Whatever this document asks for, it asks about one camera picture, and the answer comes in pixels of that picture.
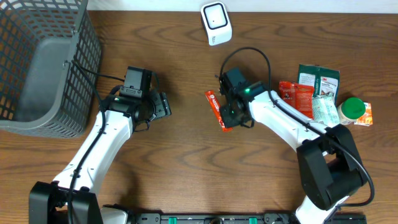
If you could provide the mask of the red white sachet stick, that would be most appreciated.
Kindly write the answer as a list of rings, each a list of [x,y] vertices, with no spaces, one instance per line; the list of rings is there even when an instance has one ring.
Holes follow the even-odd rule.
[[[223,130],[223,132],[227,133],[227,132],[232,131],[233,130],[232,128],[227,128],[225,126],[225,124],[224,124],[224,122],[223,122],[223,120],[221,118],[221,113],[220,113],[220,107],[221,106],[220,106],[220,103],[219,103],[217,97],[215,96],[214,91],[213,90],[206,91],[205,92],[205,96],[206,96],[206,99],[208,100],[209,104],[211,105],[211,108],[212,108],[212,110],[213,110],[213,112],[214,112],[214,114],[215,114],[215,116],[216,116],[216,118],[217,118],[217,120],[218,120],[218,122],[219,122],[219,124],[220,124],[220,126],[221,126],[221,128]]]

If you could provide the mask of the red snack pouch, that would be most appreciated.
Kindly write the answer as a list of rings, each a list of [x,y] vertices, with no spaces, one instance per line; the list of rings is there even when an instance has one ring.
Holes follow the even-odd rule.
[[[293,82],[279,82],[281,98],[290,106],[313,119],[312,97],[314,87]]]

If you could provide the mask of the pale green wet wipes pack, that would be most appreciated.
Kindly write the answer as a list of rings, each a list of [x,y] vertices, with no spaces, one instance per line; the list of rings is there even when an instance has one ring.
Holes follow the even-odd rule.
[[[329,127],[340,123],[338,112],[332,96],[320,95],[312,99],[313,119]]]

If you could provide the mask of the green 3M gloves package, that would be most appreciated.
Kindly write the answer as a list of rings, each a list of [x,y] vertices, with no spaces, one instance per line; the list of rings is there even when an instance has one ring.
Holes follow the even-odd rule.
[[[340,72],[317,65],[299,65],[297,82],[314,87],[313,97],[332,96],[335,102],[340,86]]]

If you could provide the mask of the green-lidded seasoning jar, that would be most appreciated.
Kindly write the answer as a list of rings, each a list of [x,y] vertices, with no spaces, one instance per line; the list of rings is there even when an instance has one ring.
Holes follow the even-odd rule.
[[[355,122],[363,114],[365,114],[366,105],[364,102],[356,97],[351,97],[342,102],[337,107],[340,124],[348,125]]]

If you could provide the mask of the orange snack packet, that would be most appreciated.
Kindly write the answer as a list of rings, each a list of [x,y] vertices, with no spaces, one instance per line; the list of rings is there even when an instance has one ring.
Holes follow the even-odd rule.
[[[360,126],[371,126],[373,124],[373,115],[372,115],[372,108],[371,104],[365,102],[365,113],[358,118],[354,124]]]

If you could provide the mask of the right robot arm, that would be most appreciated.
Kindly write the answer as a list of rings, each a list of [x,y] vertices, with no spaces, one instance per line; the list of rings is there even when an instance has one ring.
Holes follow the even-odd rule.
[[[296,209],[299,223],[326,223],[345,200],[370,183],[350,131],[315,122],[284,102],[262,82],[220,82],[227,103],[221,118],[228,128],[261,123],[296,153],[305,199]]]

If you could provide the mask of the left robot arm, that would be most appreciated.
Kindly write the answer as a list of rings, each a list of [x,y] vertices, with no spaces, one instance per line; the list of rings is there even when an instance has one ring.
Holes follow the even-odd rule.
[[[116,154],[138,125],[171,114],[164,92],[144,98],[110,94],[100,104],[93,129],[75,157],[51,183],[37,182],[29,194],[29,223],[134,223],[119,205],[100,207],[97,194]]]

